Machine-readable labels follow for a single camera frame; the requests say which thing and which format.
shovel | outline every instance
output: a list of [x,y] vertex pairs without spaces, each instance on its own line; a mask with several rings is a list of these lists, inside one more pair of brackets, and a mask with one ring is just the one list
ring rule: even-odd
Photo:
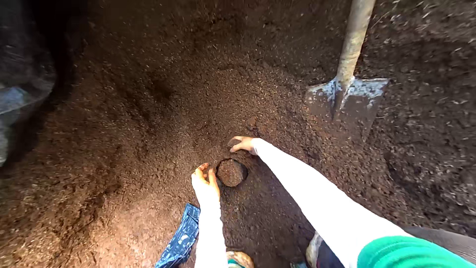
[[375,0],[353,0],[346,38],[336,77],[307,87],[306,101],[312,114],[337,122],[354,142],[365,141],[382,99],[387,78],[358,79],[354,69],[364,43]]

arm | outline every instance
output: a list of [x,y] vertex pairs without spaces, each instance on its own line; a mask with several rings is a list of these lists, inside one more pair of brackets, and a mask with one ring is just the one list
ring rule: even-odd
[[220,220],[220,190],[213,169],[208,171],[209,182],[205,180],[203,170],[208,166],[208,163],[203,164],[192,174],[192,186],[200,203],[195,268],[226,268],[228,262]]
[[362,248],[377,238],[411,237],[400,227],[354,202],[319,171],[270,143],[258,138],[249,140],[248,145],[242,143],[231,151],[245,149],[259,155],[345,267],[357,267]]

shovel blade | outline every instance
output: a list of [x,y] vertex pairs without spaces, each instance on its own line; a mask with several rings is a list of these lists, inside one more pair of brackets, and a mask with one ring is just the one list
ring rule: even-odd
[[342,87],[333,79],[308,87],[306,102],[313,115],[333,121],[339,130],[344,130],[339,131],[343,135],[340,138],[350,138],[354,143],[365,142],[387,84],[386,78],[353,79],[343,97],[336,100]]

green sleeve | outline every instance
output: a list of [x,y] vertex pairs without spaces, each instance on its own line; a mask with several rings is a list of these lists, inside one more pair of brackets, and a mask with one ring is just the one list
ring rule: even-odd
[[434,243],[416,237],[382,237],[359,253],[357,268],[475,268]]

shovel handle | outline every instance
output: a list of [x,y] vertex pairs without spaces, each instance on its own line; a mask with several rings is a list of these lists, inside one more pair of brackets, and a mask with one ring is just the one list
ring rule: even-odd
[[344,93],[349,88],[357,64],[362,44],[364,43],[370,16],[374,9],[375,0],[353,0],[347,21],[346,38],[340,55],[337,69],[337,82]]

